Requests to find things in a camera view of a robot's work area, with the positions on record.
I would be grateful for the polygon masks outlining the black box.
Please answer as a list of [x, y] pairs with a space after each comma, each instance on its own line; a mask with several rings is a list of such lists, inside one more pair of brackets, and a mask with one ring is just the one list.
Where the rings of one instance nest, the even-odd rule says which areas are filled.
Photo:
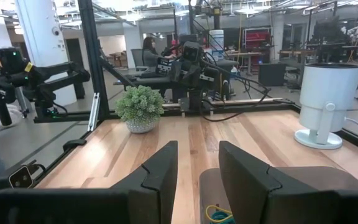
[[258, 82], [263, 86], [284, 86], [285, 67], [282, 63], [260, 64]]

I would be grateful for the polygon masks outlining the silver aluminium bracket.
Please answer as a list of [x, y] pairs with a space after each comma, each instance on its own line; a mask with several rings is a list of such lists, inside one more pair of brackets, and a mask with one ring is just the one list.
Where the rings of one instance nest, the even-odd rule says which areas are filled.
[[98, 115], [99, 115], [99, 105], [100, 105], [100, 93], [94, 93], [93, 95], [93, 102], [91, 105], [91, 111], [89, 114], [89, 121], [87, 131], [93, 132], [96, 128], [96, 124], [98, 122]]

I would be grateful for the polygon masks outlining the white round pillar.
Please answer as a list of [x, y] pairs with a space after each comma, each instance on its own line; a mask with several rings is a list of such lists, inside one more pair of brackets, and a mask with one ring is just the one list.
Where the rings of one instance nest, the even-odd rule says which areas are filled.
[[68, 61], [54, 0], [14, 0], [30, 61], [47, 67]]

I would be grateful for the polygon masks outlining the teal rubber band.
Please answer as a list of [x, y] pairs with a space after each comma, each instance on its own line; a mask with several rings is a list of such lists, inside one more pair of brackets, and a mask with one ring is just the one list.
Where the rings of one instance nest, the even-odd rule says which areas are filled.
[[236, 224], [231, 213], [216, 211], [211, 215], [209, 224]]

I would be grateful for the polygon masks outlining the green artificial potted plant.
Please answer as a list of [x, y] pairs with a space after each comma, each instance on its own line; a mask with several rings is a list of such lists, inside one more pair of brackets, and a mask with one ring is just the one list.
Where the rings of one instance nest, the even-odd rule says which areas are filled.
[[143, 134], [156, 127], [164, 114], [163, 103], [161, 94], [151, 87], [128, 87], [116, 101], [115, 112], [131, 133]]

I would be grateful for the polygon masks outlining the small black frame clamp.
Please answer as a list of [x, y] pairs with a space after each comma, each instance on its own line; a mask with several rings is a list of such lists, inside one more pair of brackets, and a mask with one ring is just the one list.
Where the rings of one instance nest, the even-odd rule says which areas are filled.
[[74, 139], [74, 140], [67, 141], [63, 145], [63, 151], [66, 152], [67, 150], [76, 148], [77, 146], [83, 146], [86, 143], [87, 143], [87, 140], [85, 140], [85, 139]]

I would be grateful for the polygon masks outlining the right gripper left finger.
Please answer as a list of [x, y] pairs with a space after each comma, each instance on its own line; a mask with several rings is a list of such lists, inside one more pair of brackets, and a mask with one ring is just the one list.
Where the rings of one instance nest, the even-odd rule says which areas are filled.
[[0, 190], [0, 224], [171, 224], [178, 143], [105, 189]]

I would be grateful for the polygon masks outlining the yellow rubber band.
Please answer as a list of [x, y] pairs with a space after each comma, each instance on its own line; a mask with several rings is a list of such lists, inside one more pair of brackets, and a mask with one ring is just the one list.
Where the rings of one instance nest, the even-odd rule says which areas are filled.
[[205, 217], [206, 219], [210, 222], [211, 221], [211, 215], [216, 212], [216, 211], [223, 211], [223, 212], [226, 212], [226, 213], [231, 213], [231, 211], [229, 210], [226, 210], [226, 209], [223, 209], [219, 206], [216, 206], [216, 205], [208, 205], [206, 208], [205, 208], [205, 211], [204, 211], [204, 214], [205, 214]]

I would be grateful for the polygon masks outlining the white barrel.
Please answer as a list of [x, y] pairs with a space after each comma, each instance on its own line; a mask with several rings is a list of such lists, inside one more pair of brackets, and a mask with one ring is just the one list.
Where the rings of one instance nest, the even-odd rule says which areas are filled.
[[224, 58], [224, 31], [211, 30], [209, 32], [209, 46], [211, 48], [211, 55], [216, 61]]

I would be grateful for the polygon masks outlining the person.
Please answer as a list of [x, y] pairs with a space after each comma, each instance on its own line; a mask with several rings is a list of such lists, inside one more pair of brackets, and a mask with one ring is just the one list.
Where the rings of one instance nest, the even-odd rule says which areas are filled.
[[152, 37], [146, 37], [143, 41], [143, 48], [142, 48], [142, 62], [144, 66], [148, 67], [149, 70], [142, 73], [140, 76], [141, 78], [156, 78], [156, 77], [163, 77], [165, 74], [161, 74], [156, 72], [155, 69], [158, 65], [159, 58], [167, 58], [173, 59], [175, 58], [174, 54], [170, 54], [167, 56], [161, 56], [157, 53], [155, 49], [155, 40]]

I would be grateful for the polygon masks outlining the red storage rack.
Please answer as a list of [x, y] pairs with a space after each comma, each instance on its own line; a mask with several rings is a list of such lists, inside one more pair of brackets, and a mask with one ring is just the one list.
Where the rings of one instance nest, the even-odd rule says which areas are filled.
[[271, 42], [270, 27], [245, 28], [242, 31], [242, 48], [247, 52], [268, 52]]

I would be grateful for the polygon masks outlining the grey office chair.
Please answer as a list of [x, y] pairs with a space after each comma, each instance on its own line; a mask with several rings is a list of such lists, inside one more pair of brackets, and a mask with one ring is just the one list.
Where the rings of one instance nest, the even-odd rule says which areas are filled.
[[135, 63], [135, 69], [139, 71], [146, 71], [148, 66], [145, 66], [142, 59], [142, 49], [132, 49], [131, 50], [132, 57]]

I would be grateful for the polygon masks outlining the grey-brown plastic bin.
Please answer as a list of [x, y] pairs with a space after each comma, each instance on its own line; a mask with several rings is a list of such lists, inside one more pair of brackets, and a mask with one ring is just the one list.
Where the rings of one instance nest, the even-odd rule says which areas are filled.
[[[333, 167], [277, 167], [290, 177], [318, 190], [358, 190], [358, 180], [346, 171]], [[200, 175], [200, 223], [209, 224], [204, 211], [208, 205], [230, 210], [230, 205], [218, 168], [208, 169]]]

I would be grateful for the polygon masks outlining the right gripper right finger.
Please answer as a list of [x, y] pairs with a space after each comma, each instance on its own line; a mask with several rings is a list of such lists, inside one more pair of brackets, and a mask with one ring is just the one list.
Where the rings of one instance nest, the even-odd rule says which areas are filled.
[[318, 190], [228, 141], [219, 166], [236, 224], [358, 224], [358, 190]]

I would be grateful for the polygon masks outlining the white cup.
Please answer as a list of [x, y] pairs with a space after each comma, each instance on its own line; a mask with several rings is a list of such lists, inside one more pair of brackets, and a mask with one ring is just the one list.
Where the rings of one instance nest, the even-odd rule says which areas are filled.
[[300, 91], [299, 123], [295, 140], [314, 149], [334, 150], [342, 146], [336, 132], [345, 123], [358, 85], [358, 65], [312, 63], [306, 65]]

